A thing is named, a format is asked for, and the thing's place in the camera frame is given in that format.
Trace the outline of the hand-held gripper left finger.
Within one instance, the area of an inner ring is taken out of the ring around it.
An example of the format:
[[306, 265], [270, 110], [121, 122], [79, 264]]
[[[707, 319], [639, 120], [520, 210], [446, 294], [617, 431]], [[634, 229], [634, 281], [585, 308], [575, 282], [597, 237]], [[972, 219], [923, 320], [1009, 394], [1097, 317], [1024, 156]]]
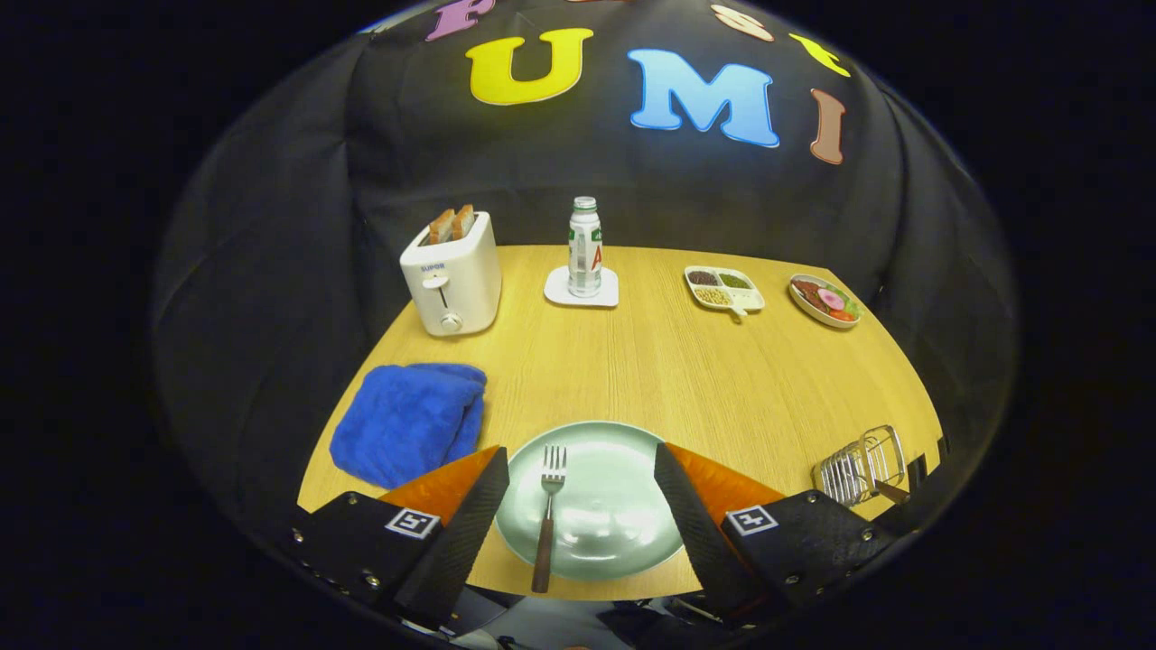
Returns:
[[488, 446], [381, 497], [346, 492], [292, 520], [292, 561], [379, 616], [446, 625], [507, 493]]

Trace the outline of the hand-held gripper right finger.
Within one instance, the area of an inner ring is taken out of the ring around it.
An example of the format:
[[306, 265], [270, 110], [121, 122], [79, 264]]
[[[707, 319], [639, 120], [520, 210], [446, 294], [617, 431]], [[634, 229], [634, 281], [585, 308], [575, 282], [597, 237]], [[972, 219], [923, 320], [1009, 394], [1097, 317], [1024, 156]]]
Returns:
[[792, 497], [675, 444], [654, 481], [676, 522], [707, 608], [754, 625], [842, 591], [895, 535], [817, 490]]

